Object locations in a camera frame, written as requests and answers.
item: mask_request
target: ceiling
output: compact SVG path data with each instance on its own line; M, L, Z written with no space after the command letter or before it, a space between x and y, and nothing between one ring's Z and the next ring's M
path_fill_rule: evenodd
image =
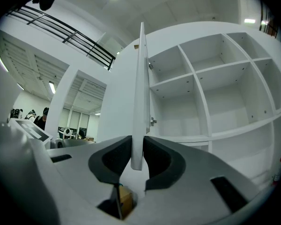
M57 88L68 67L41 53L37 54L23 42L3 33L0 33L0 56L17 83L31 94L48 101L53 98L49 81ZM105 88L77 75L64 108L95 114L101 110L104 93Z
M234 9L230 14L238 17L237 0L230 0L229 6L215 3L221 0L66 0L103 23L118 26L132 39L137 39L141 22L146 33L180 24L196 21L223 21L223 8Z

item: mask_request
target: shelf compartment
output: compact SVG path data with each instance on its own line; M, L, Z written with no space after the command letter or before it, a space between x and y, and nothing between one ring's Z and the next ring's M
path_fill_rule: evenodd
M281 108L281 72L271 58L254 59L261 71L274 100L276 110Z
M197 73L213 133L240 128L273 115L269 97L251 63Z
M230 138L213 140L212 153L250 179L269 171L273 143L271 124Z
M151 135L196 136L207 133L202 95L192 74L151 86Z
M269 57L265 49L247 33L238 32L227 35L237 42L252 59Z
M153 69L149 70L150 85L191 73L177 46L161 52L150 59Z
M222 34L198 38L180 46L195 71L247 60L242 51Z

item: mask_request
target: fluorescent light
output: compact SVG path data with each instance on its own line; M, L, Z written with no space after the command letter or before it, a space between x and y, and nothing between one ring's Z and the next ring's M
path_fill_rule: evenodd
M0 63L1 63L1 65L3 66L3 68L5 69L5 71L8 72L8 69L7 69L6 66L4 65L4 63L3 63L2 59L1 59L1 57L0 57Z
M54 83L49 82L49 86L50 86L50 88L51 88L52 93L53 93L53 94L55 94L55 87L54 87Z
M18 84L18 86L19 86L22 90L25 90L20 84Z
M246 19L244 20L244 22L245 22L245 23L255 23L256 20L255 20L255 19L246 18Z

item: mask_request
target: white wall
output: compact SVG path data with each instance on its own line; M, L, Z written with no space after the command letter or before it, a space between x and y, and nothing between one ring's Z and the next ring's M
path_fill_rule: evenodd
M260 0L237 0L239 10L239 24L258 29L261 23ZM245 18L255 19L255 23L244 23Z
M37 116L43 115L45 107L50 107L50 101L44 100L29 92L22 91L14 104L14 109L23 109L23 118L33 109Z
M210 0L211 5L220 17L216 21L238 23L240 11L237 0Z
M78 128L80 114L81 114L80 112L72 111L72 116L70 119L70 126L69 126L70 128L73 128L73 129Z
M78 75L87 80L102 87L106 87L110 82L111 73L109 71L43 31L10 17L2 18L0 30L24 42L27 48L32 49L35 54L45 53L62 63L73 66L78 69Z
M41 10L39 8L39 4L33 4L32 1L28 2L26 5ZM62 6L57 5L56 3L53 3L52 7L44 12L77 29L79 32L82 32L95 42L103 35L102 31L87 22L84 18L63 8Z
M88 122L88 129L86 136L93 137L94 141L97 142L97 132L100 116L90 115Z

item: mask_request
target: gray plastic part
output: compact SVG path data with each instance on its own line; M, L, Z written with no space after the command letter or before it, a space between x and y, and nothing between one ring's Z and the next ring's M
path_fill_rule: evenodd
M175 142L151 137L180 153L186 169L168 189L148 190L131 215L130 224L207 224L231 215L210 179L225 176L248 201L258 193L245 176L218 157Z
M113 141L106 141L102 143L102 147L112 143ZM96 145L95 151L101 149L100 143ZM56 149L60 154L63 153L62 150ZM79 191L79 187L72 187L72 184L63 179L56 164L58 162L54 164L51 161L40 140L28 139L22 131L0 124L0 181L20 208L34 220L40 224L57 225L123 224L96 208L100 202L110 198L112 185L100 186L101 183L92 178L88 193L94 199L87 200L88 197ZM85 160L85 166L88 168L88 159ZM83 183L84 178L80 178L78 182ZM95 196L97 192L105 195L100 198Z
M51 140L50 149L69 148L86 144L93 144L91 141L77 140L77 139L55 139Z

